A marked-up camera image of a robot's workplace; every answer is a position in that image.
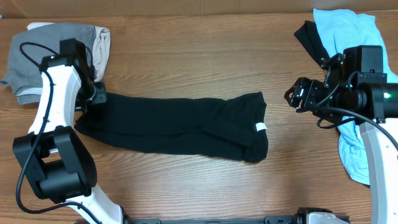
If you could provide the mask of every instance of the green light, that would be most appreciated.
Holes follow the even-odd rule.
[[[388,99],[388,98],[391,97],[391,94],[390,94],[390,93],[384,93],[384,97],[385,97],[386,99]]]

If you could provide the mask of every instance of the white label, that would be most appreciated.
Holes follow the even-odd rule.
[[[268,128],[267,128],[267,126],[266,126],[266,124],[264,124],[264,123],[257,123],[256,124],[256,129],[257,129],[257,131],[261,131],[261,130],[267,130]]]

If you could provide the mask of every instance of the gray towel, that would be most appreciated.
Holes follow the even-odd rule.
[[[95,37],[95,26],[71,23],[50,24],[17,34],[12,38],[7,74],[3,80],[0,80],[0,83],[11,86],[20,105],[39,102],[43,86],[42,77],[39,69],[21,54],[20,44],[33,42],[59,52],[60,40],[75,38],[92,51]],[[31,45],[25,45],[24,50],[37,63],[41,63],[44,56],[53,54],[48,50]],[[90,66],[91,58],[88,52],[87,59]]]

